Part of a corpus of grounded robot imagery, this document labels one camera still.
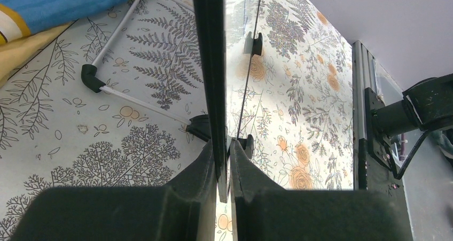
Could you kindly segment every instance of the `tree pattern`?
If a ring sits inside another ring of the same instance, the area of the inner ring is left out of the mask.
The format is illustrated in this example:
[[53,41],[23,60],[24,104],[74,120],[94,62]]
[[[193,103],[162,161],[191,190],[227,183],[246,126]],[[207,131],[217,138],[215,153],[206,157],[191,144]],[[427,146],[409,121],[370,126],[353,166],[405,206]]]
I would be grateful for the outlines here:
[[115,149],[106,141],[88,146],[71,167],[58,166],[50,177],[36,174],[24,182],[26,193],[6,202],[5,218],[0,221],[0,240],[10,238],[33,199],[43,190],[57,186],[159,186],[167,183],[174,171],[164,163],[180,153],[175,139],[157,125],[133,126],[130,135]]
[[157,25],[166,30],[166,33],[157,32],[147,35],[127,35],[127,38],[138,43],[152,47],[152,51],[129,51],[131,55],[156,63],[159,67],[134,68],[140,73],[151,76],[156,81],[146,84],[148,88],[156,90],[151,97],[158,99],[157,103],[162,109],[170,109],[174,101],[181,100],[181,95],[189,95],[186,86],[198,88],[193,81],[202,83],[195,66],[201,67],[198,50],[197,29],[195,17],[182,6],[180,12],[158,3],[173,17],[146,18],[139,21]]

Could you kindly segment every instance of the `fern leaf pattern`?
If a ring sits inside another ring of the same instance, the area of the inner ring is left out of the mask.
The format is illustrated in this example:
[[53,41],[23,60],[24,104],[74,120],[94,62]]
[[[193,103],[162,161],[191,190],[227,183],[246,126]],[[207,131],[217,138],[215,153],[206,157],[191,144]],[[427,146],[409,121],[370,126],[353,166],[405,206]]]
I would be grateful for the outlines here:
[[158,3],[168,11],[173,19],[165,17],[139,19],[138,21],[157,25],[166,30],[160,35],[157,32],[145,35],[127,35],[127,38],[138,44],[147,45],[152,50],[129,51],[135,57],[156,63],[159,67],[135,66],[134,69],[155,78],[156,82],[146,86],[156,90],[151,97],[164,110],[181,100],[181,95],[189,95],[187,87],[198,88],[195,83],[203,83],[197,70],[201,69],[200,52],[195,17],[192,12],[178,5],[178,11]]
[[313,6],[308,0],[286,0],[295,17],[299,20],[302,30],[307,33],[315,25]]

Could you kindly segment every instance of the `orange flower print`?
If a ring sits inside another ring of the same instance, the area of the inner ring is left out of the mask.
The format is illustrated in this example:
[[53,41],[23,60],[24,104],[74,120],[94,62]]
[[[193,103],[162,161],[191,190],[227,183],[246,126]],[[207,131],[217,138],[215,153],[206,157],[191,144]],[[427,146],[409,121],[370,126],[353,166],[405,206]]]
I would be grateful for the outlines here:
[[316,98],[313,95],[309,95],[309,97],[310,97],[312,103],[316,102]]
[[345,168],[343,167],[343,176],[346,178],[348,176],[348,172],[345,170]]
[[247,73],[253,78],[253,80],[261,81],[265,77],[265,70],[262,59],[258,57],[252,57],[250,62],[250,69],[248,68],[249,57],[244,56],[241,63],[239,63],[236,75],[241,78],[247,77]]
[[139,122],[143,122],[148,120],[148,117],[140,117],[140,113],[137,110],[134,110],[130,106],[124,106],[120,109],[120,114],[112,116],[112,118],[120,119],[118,124],[116,125],[117,128],[120,128],[124,122],[128,122],[128,127],[132,124],[132,120],[137,120]]
[[311,190],[313,189],[313,181],[304,168],[296,166],[290,172],[290,186],[298,190]]
[[118,12],[121,12],[121,11],[114,10],[114,7],[111,7],[110,9],[108,9],[107,16],[109,16],[111,18],[116,18]]
[[340,91],[340,84],[338,83],[338,80],[337,80],[337,78],[335,78],[334,75],[329,74],[329,75],[327,76],[327,82],[329,83],[330,87],[331,87],[334,91],[336,91],[336,92]]
[[129,61],[125,61],[124,59],[122,58],[117,58],[115,59],[115,65],[113,65],[114,67],[119,67],[119,66],[126,66],[126,64],[128,63]]
[[333,75],[337,75],[337,69],[331,64],[328,64],[329,72]]
[[280,117],[280,120],[283,121],[283,110],[279,109],[279,108],[278,108],[278,105],[277,105],[277,110],[274,110],[273,112],[274,112],[274,113],[277,113],[277,114],[278,114],[278,117]]
[[308,162],[310,161],[310,152],[308,151],[308,148],[300,142],[296,145],[295,148],[296,148],[296,156],[299,161],[299,166],[300,167],[307,166]]
[[228,231],[233,231],[233,222],[228,220],[226,214],[222,214],[218,217],[217,226],[222,230],[228,229]]
[[316,15],[318,16],[321,23],[323,23],[325,26],[329,24],[329,22],[327,21],[327,19],[321,12],[318,11],[318,13],[316,13]]
[[287,77],[291,77],[291,71],[290,71],[290,69],[288,68],[288,66],[287,66],[287,65],[284,65],[284,66],[283,66],[283,69],[285,70],[286,76],[287,76]]
[[294,63],[296,64],[296,67],[297,67],[297,68],[300,68],[300,67],[302,66],[302,65],[300,64],[300,62],[297,61],[297,60],[296,60]]
[[252,62],[250,64],[250,76],[252,76],[255,80],[261,81],[264,79],[266,72],[264,70],[264,65],[261,60],[258,58],[252,58]]
[[323,57],[321,57],[321,55],[318,54],[318,56],[316,56],[316,58],[318,59],[318,61],[319,61],[321,64],[324,64],[324,59],[323,59]]
[[286,142],[286,139],[282,135],[277,137],[277,142],[277,146],[282,149],[282,152],[288,152],[288,144]]

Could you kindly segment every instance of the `floral wallpaper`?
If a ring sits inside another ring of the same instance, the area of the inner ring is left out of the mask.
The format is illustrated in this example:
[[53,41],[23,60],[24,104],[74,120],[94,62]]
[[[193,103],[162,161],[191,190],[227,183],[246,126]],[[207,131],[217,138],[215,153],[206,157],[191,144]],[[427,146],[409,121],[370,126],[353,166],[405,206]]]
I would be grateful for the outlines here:
[[308,0],[261,7],[264,54],[252,58],[239,127],[255,137],[252,160],[288,189],[352,189],[351,46]]
[[[206,113],[204,84],[181,6],[192,0],[175,1],[141,0],[98,77],[189,119]],[[74,22],[0,89],[0,240],[46,188],[162,185],[201,151],[180,123],[79,78],[128,4]],[[287,189],[352,189],[350,45],[308,0],[225,0],[225,11],[228,134],[252,134],[252,161]],[[251,58],[255,28],[263,55]],[[230,201],[215,221],[215,240],[232,240]]]
[[[0,89],[0,240],[44,189],[163,185],[201,152],[180,123],[82,84],[128,8],[79,19]],[[98,77],[116,90],[187,119],[206,113],[194,14],[179,4],[141,0],[102,61]]]

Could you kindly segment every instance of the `black cable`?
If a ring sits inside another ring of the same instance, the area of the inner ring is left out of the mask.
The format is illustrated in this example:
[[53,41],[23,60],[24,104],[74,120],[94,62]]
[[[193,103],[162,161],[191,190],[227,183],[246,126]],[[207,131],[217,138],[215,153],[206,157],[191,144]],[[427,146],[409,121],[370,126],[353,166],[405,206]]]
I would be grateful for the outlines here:
[[404,161],[403,165],[401,166],[399,172],[396,171],[395,159],[393,158],[389,148],[386,147],[386,151],[390,155],[390,167],[392,168],[393,177],[395,179],[400,180],[403,177],[404,172],[406,171],[407,167],[409,166],[409,163],[411,162],[413,156],[415,155],[415,153],[417,152],[417,150],[419,149],[419,147],[421,146],[423,141],[426,139],[426,137],[428,137],[428,135],[430,133],[431,133],[431,131],[427,130],[424,133],[422,133],[420,138],[418,138],[417,142],[415,143],[411,152],[409,153],[408,157],[406,158],[406,161]]

